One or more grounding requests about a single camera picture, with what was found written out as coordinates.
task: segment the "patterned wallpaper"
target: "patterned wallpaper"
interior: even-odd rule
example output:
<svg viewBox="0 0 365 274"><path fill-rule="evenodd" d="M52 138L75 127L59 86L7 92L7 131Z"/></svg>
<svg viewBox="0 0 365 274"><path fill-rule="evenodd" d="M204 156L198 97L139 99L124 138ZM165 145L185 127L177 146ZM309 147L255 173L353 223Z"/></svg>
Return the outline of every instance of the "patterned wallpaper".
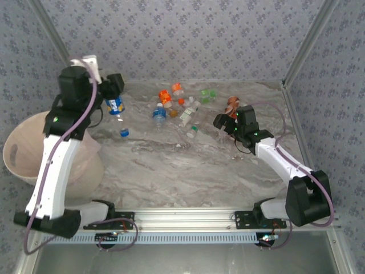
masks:
<svg viewBox="0 0 365 274"><path fill-rule="evenodd" d="M0 10L0 273L10 274L23 238L14 212L24 209L33 190L10 175L3 146L22 120L50 108L63 63L25 0L1 0Z"/></svg>
<svg viewBox="0 0 365 274"><path fill-rule="evenodd" d="M316 168L365 273L365 2L340 0L290 87Z"/></svg>
<svg viewBox="0 0 365 274"><path fill-rule="evenodd" d="M282 79L323 0L42 0L72 54L126 79Z"/></svg>

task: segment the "floral pattern wallpaper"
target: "floral pattern wallpaper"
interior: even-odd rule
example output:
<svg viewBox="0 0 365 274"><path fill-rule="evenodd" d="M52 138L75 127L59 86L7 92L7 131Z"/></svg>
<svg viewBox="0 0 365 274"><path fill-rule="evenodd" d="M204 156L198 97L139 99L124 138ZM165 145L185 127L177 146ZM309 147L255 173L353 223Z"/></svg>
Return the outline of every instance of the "floral pattern wallpaper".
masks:
<svg viewBox="0 0 365 274"><path fill-rule="evenodd" d="M323 0L41 0L72 54L127 80L283 79Z"/></svg>
<svg viewBox="0 0 365 274"><path fill-rule="evenodd" d="M28 116L48 110L59 92L63 68L25 0L0 1L0 152L11 131ZM0 160L0 273L10 274L22 249L23 229L13 224L33 188L13 177Z"/></svg>
<svg viewBox="0 0 365 274"><path fill-rule="evenodd" d="M340 0L290 91L337 217L365 273L365 2Z"/></svg>

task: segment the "gray marble table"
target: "gray marble table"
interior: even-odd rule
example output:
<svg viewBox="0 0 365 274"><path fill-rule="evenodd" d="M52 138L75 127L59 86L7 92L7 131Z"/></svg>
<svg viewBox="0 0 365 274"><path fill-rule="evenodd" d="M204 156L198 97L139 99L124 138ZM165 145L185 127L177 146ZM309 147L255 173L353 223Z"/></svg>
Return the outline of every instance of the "gray marble table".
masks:
<svg viewBox="0 0 365 274"><path fill-rule="evenodd" d="M278 84L254 82L182 83L185 91L206 88L217 91L213 103L203 105L206 123L191 141L177 128L177 118L168 119L162 130L153 124L152 111L159 102L158 92L168 83L128 83L123 95L123 113L130 136L122 140L108 114L90 130L102 149L99 155L106 167L103 182L92 197L112 201L117 207L242 207L273 196L283 196L286 187L279 176L253 155L237 154L232 140L218 139L213 127L228 97L241 103L269 101L285 113L289 131L293 127ZM255 107L261 129L274 136L282 132L279 113L270 106ZM285 149L302 161L295 134L285 137Z"/></svg>

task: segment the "blue label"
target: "blue label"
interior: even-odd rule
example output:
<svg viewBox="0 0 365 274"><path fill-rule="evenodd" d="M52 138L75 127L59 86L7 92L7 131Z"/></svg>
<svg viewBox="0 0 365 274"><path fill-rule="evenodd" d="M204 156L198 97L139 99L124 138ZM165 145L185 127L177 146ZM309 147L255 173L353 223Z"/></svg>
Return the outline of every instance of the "blue label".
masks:
<svg viewBox="0 0 365 274"><path fill-rule="evenodd" d="M124 111L123 100L121 96L116 98L115 100L106 100L109 114L116 115Z"/></svg>
<svg viewBox="0 0 365 274"><path fill-rule="evenodd" d="M163 107L156 107L153 111L152 117L155 117L156 115L161 115L166 118L166 111Z"/></svg>

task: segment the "beige trash can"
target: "beige trash can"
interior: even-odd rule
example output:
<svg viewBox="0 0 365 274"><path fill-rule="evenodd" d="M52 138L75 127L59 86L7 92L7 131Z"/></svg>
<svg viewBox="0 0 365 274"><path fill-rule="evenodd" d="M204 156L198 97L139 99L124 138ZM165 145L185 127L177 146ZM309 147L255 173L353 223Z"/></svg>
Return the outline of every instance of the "beige trash can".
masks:
<svg viewBox="0 0 365 274"><path fill-rule="evenodd" d="M44 119L48 111L36 114L20 125L7 138L3 150L5 166L28 184L37 182L43 155ZM100 144L87 133L71 167L66 188L67 198L86 198L102 182L104 166L98 155Z"/></svg>

